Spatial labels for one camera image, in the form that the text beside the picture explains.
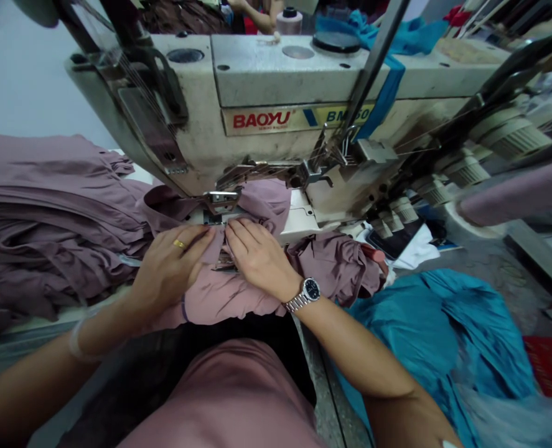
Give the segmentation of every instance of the baoyu logo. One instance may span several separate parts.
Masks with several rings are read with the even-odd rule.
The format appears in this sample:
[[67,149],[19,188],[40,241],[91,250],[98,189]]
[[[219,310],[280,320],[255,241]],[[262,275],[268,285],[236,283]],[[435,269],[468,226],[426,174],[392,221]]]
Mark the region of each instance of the baoyu logo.
[[282,117],[282,112],[277,113],[260,113],[260,114],[249,114],[247,115],[234,115],[234,128],[249,128],[260,126],[264,128],[266,126],[281,126],[288,123],[290,118],[290,111],[286,112],[286,115]]

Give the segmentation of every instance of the wristwatch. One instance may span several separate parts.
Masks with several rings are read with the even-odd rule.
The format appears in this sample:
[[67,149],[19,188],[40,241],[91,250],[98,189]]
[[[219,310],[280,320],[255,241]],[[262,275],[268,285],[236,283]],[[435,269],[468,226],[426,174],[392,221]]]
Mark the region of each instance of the wristwatch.
[[316,302],[321,296],[319,285],[314,278],[309,277],[302,282],[302,291],[294,299],[284,304],[284,308],[290,313],[303,308],[311,302]]

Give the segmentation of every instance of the blue fabric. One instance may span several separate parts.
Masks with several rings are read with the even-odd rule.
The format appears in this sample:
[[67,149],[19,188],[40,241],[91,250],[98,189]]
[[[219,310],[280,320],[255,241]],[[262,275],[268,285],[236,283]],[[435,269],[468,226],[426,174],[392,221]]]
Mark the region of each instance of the blue fabric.
[[[363,124],[357,134],[358,138],[369,138],[390,111],[402,76],[405,74],[405,66],[392,54],[414,55],[417,53],[431,53],[437,41],[442,37],[448,27],[448,22],[439,21],[426,25],[422,18],[409,22],[402,22],[398,28],[385,63],[390,67],[390,72],[381,88],[381,92],[375,103],[369,118]],[[348,23],[332,19],[330,17],[317,16],[316,29],[318,31],[334,31],[357,36],[361,46],[370,50],[375,42],[379,28],[367,23],[366,17],[359,10],[352,11]]]
[[[474,390],[516,399],[535,393],[522,336],[503,298],[477,278],[450,269],[403,277],[371,299],[357,301],[349,313],[434,398],[465,448],[480,444],[451,375],[459,347],[469,355],[469,386]],[[370,427],[360,393],[335,370],[353,409]]]

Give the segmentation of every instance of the worker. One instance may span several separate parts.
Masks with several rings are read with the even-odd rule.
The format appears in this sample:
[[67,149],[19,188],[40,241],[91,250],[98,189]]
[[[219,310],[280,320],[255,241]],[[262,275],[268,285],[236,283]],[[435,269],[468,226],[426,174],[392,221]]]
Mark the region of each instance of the worker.
[[[77,331],[59,336],[3,372],[0,446],[24,446],[91,377],[99,367],[98,357],[179,300],[195,282],[199,260],[214,234],[213,228],[203,226],[160,233],[125,296],[78,325]],[[245,279],[282,303],[306,284],[261,225],[231,220],[226,238]],[[378,448],[462,447],[430,395],[338,305],[319,297],[294,313],[361,392]],[[326,447],[312,412],[267,344],[234,339],[197,356],[168,400],[120,446]]]
[[276,17],[284,11],[284,0],[228,0],[234,14],[245,17],[245,34],[274,34]]

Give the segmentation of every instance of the hand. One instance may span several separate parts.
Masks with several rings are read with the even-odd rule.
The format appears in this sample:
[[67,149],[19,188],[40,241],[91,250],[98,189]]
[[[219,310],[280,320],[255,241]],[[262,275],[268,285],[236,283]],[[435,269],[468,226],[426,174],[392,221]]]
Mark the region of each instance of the hand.
[[[193,241],[203,232],[205,235]],[[160,233],[147,250],[124,307],[127,313],[146,324],[179,301],[201,270],[199,259],[212,242],[215,230],[210,227],[180,226]],[[174,245],[179,240],[187,250]]]
[[244,218],[230,220],[226,239],[236,266],[250,284],[282,303],[292,300],[301,291],[303,278],[292,268],[284,250],[264,226]]
[[246,0],[228,0],[228,4],[232,8],[232,12],[235,14],[245,12],[246,8],[250,6]]

